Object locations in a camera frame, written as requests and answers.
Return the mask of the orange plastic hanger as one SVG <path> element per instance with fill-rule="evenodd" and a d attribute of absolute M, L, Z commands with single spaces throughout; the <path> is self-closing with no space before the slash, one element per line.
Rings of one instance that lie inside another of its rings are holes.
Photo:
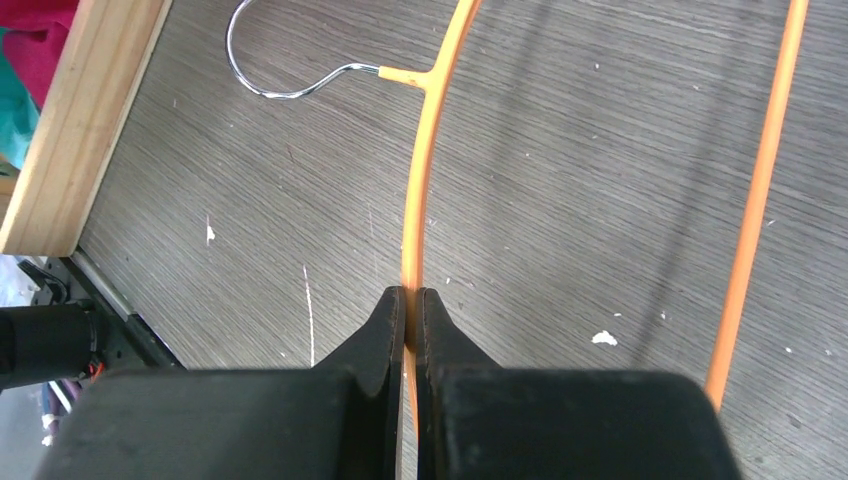
<path fill-rule="evenodd" d="M 419 413 L 416 380 L 418 317 L 416 298 L 421 289 L 427 288 L 423 284 L 424 239 L 431 163 L 448 87 L 459 52 L 478 8 L 479 5 L 475 1 L 461 1 L 457 4 L 435 63 L 430 70 L 418 72 L 387 66 L 373 68 L 373 73 L 379 77 L 420 88 L 425 94 L 408 177 L 401 247 L 401 282 L 399 285 L 393 286 L 401 288 L 405 294 L 401 385 L 403 382 L 408 382 L 410 385 L 411 411 L 415 419 L 418 454 Z M 750 275 L 757 252 L 773 166 L 784 124 L 807 10 L 808 5 L 804 1 L 794 1 L 788 9 L 722 317 L 706 383 L 704 386 L 699 386 L 710 401 L 716 415 L 722 404 Z"/>

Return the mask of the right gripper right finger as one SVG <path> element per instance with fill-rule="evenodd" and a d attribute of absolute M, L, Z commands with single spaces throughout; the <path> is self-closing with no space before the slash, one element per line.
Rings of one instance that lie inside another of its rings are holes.
<path fill-rule="evenodd" d="M 702 389 L 646 370 L 498 365 L 437 291 L 416 298 L 422 479 L 738 479 Z"/>

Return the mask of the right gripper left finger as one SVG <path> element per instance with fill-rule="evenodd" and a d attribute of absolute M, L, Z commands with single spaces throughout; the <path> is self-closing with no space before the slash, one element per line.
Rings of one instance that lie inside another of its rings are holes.
<path fill-rule="evenodd" d="M 405 294 L 309 369 L 124 370 L 82 396 L 40 479 L 395 479 Z"/>

